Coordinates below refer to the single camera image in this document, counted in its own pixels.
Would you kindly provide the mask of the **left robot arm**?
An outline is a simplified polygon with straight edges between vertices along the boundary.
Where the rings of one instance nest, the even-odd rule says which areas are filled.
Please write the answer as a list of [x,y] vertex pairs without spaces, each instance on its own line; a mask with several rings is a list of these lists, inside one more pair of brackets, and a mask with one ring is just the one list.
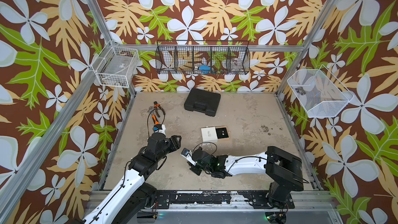
[[181,136],[152,134],[147,146],[128,162],[120,182],[79,224],[126,224],[145,207],[154,204],[157,189],[145,180],[158,169],[160,160],[181,148]]

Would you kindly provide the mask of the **white drawer jewelry box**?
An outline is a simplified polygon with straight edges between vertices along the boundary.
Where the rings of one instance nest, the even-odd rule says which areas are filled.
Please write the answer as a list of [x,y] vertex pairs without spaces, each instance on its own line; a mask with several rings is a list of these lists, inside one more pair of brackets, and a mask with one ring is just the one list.
[[[226,136],[221,135],[222,130],[226,131]],[[227,141],[230,139],[230,134],[227,126],[201,128],[201,134],[203,142],[215,143],[218,141]]]

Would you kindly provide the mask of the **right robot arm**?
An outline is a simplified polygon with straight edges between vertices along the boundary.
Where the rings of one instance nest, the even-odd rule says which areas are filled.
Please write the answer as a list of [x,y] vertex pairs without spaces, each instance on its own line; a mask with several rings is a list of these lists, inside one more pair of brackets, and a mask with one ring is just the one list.
[[270,183],[264,200],[252,200],[254,207],[284,208],[289,206],[290,193],[304,190],[302,160],[276,146],[266,152],[249,156],[213,156],[201,147],[194,151],[184,149],[181,155],[188,161],[196,175],[202,172],[214,178],[224,179],[239,174],[266,174]]

